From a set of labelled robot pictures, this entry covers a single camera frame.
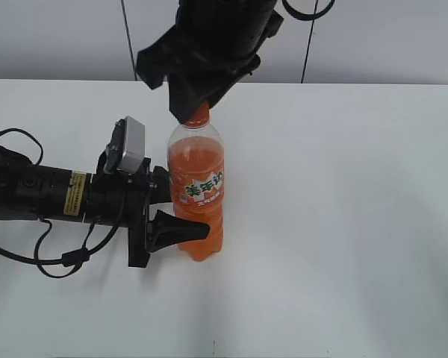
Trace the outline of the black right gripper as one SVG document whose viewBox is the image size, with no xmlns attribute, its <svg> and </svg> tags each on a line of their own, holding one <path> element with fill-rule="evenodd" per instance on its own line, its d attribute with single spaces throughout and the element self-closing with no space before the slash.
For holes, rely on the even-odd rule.
<svg viewBox="0 0 448 358">
<path fill-rule="evenodd" d="M 180 1 L 175 24 L 137 54 L 136 73 L 150 89 L 168 77 L 169 111 L 188 122 L 215 107 L 261 65 L 258 51 L 284 19 L 275 1 Z"/>
</svg>

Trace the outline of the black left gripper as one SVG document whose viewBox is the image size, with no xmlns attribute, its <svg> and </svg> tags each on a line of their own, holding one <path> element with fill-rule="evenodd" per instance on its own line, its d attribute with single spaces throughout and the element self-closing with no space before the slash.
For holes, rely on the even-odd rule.
<svg viewBox="0 0 448 358">
<path fill-rule="evenodd" d="M 137 172 L 129 174 L 118 169 L 105 171 L 108 155 L 99 156 L 89 195 L 85 219 L 111 227 L 105 238 L 88 250 L 94 255 L 102 250 L 120 227 L 128 230 L 128 266 L 147 267 L 150 254 L 183 242 L 206 239 L 210 226 L 202 222 L 180 219 L 158 210 L 149 222 L 149 252 L 146 249 L 146 223 L 151 204 L 172 201 L 169 172 L 155 166 L 150 173 L 151 159 L 144 157 Z"/>
</svg>

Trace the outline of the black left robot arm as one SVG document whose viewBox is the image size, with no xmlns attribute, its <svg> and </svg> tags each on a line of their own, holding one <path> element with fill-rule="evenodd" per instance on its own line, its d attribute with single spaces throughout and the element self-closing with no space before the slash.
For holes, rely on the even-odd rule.
<svg viewBox="0 0 448 358">
<path fill-rule="evenodd" d="M 81 173 L 33 164 L 26 156 L 0 146 L 0 220 L 95 223 L 128 230 L 128 266 L 145 268 L 152 253 L 172 245 L 204 239 L 208 224 L 158 210 L 171 200 L 169 174 L 149 158 L 130 174 L 106 172 L 101 154 L 96 173 Z"/>
</svg>

